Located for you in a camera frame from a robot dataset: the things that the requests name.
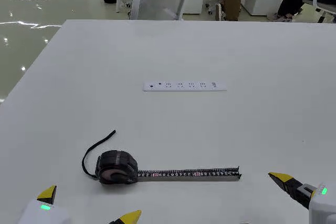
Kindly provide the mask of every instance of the measuring tape blade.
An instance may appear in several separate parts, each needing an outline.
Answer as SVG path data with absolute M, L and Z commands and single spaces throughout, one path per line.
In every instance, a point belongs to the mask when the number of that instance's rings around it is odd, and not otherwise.
M 237 181 L 241 177 L 237 168 L 139 170 L 138 181 Z

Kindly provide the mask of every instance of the shiny floor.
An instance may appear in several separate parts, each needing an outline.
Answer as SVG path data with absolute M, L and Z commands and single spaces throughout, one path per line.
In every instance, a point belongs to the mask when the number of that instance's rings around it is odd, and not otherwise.
M 66 19 L 127 19 L 126 12 L 114 9 L 103 0 L 0 0 L 0 104 Z M 316 22 L 318 17 L 314 8 L 305 6 L 295 21 Z M 206 11 L 183 18 L 214 20 Z M 267 21 L 245 10 L 240 20 Z

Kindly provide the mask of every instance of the electrical outlet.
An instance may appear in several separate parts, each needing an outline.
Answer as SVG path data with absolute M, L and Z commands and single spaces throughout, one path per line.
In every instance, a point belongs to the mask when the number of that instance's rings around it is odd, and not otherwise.
M 149 81 L 143 91 L 224 91 L 223 81 Z

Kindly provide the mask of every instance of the shoe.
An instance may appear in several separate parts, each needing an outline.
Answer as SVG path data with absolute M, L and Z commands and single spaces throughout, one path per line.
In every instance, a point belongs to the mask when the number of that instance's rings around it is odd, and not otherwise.
M 222 5 L 216 4 L 216 15 L 215 15 L 216 21 L 222 21 Z
M 267 14 L 267 19 L 269 21 L 274 21 L 277 20 L 279 18 L 278 13 L 269 13 Z
M 280 18 L 273 20 L 272 22 L 293 22 L 293 19 L 286 18 L 286 17 L 280 17 Z

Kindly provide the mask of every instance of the chair backrest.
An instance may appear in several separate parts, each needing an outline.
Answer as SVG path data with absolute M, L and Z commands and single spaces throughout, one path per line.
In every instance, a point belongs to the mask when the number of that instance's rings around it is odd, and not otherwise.
M 181 20 L 185 0 L 133 0 L 130 19 Z

